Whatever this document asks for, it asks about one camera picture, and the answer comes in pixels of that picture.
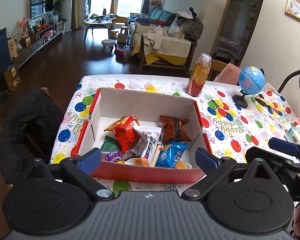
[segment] small stool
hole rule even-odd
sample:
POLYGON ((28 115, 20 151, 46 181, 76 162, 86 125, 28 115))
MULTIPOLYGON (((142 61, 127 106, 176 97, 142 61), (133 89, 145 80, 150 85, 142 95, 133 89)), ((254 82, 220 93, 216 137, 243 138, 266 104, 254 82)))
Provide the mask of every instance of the small stool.
POLYGON ((127 26, 121 27, 120 34, 129 34, 129 28, 127 26))
POLYGON ((119 31, 111 30, 110 33, 111 33, 112 38, 116 39, 117 38, 117 33, 119 33, 119 31))
POLYGON ((106 47, 110 48, 110 52, 113 50, 113 45, 115 44, 114 40, 103 40, 101 41, 101 44, 103 45, 102 51, 106 50, 106 47))

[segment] pink cloth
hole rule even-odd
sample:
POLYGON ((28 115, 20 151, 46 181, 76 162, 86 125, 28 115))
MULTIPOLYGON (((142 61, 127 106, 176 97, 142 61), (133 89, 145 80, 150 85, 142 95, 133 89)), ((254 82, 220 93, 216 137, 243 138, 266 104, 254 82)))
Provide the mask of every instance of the pink cloth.
POLYGON ((215 78, 215 82, 236 85, 239 82, 241 69, 229 63, 223 71, 215 78))

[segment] bottle cap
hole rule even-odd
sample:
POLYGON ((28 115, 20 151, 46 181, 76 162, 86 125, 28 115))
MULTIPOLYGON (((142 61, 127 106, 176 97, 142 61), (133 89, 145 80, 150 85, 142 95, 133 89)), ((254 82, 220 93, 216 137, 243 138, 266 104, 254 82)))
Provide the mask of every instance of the bottle cap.
POLYGON ((210 55, 204 54, 204 53, 201 54, 201 58, 203 61, 208 62, 208 63, 210 63, 211 59, 212 59, 212 57, 210 55))

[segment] white snack package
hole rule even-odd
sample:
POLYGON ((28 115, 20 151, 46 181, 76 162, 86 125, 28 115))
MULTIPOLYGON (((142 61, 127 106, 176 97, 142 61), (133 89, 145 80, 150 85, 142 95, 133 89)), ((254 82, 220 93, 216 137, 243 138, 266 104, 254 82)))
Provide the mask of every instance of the white snack package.
POLYGON ((133 128, 141 137, 139 155, 151 163, 162 128, 147 126, 135 126, 133 128))

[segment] snack package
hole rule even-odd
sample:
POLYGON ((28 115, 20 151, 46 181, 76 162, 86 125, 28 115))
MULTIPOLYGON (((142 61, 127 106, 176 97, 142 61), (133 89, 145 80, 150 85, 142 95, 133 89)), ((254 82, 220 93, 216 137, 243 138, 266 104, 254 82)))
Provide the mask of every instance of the snack package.
POLYGON ((122 161, 122 153, 118 151, 114 152, 101 152, 102 160, 106 162, 116 163, 118 161, 122 161))
POLYGON ((120 144, 116 139, 111 138, 110 136, 106 135, 105 142, 101 146, 100 151, 101 152, 114 152, 114 151, 120 150, 120 148, 121 148, 120 144))
POLYGON ((170 142, 160 152, 156 167, 173 168, 180 161, 188 143, 170 142))
POLYGON ((191 142, 183 128, 189 119, 160 115, 160 120, 164 127, 164 144, 167 142, 191 142))
POLYGON ((151 162, 161 135, 161 127, 135 126, 133 128, 141 137, 139 155, 151 162))
POLYGON ((146 158, 129 159, 125 162, 125 164, 133 165, 133 166, 150 167, 149 160, 146 158))
POLYGON ((124 116, 120 120, 114 122, 107 129, 105 129, 105 131, 112 132, 113 131, 113 127, 115 127, 119 123, 120 124, 125 124, 126 122, 130 123, 131 126, 139 125, 138 120, 136 119, 136 117, 134 115, 129 115, 129 116, 124 116))
POLYGON ((157 163, 157 160, 158 160, 158 157, 159 157, 159 154, 164 149, 164 146, 163 146, 162 142, 160 141, 160 139, 161 139, 161 137, 159 138, 159 141, 158 141, 157 147, 155 149, 152 161, 150 163, 150 167, 155 167, 155 165, 157 163))
POLYGON ((175 169, 192 169, 192 165, 183 161, 179 161, 176 166, 174 166, 175 169))
POLYGON ((134 153, 133 151, 129 150, 126 151, 126 153, 122 156, 123 160, 126 162, 130 159, 136 159, 136 158, 140 158, 140 156, 136 153, 134 153))
POLYGON ((136 120, 133 115, 130 115, 124 123, 118 123, 112 127, 114 136, 119 141, 123 154, 131 150, 140 139, 140 135, 133 129, 133 127, 139 126, 136 120))

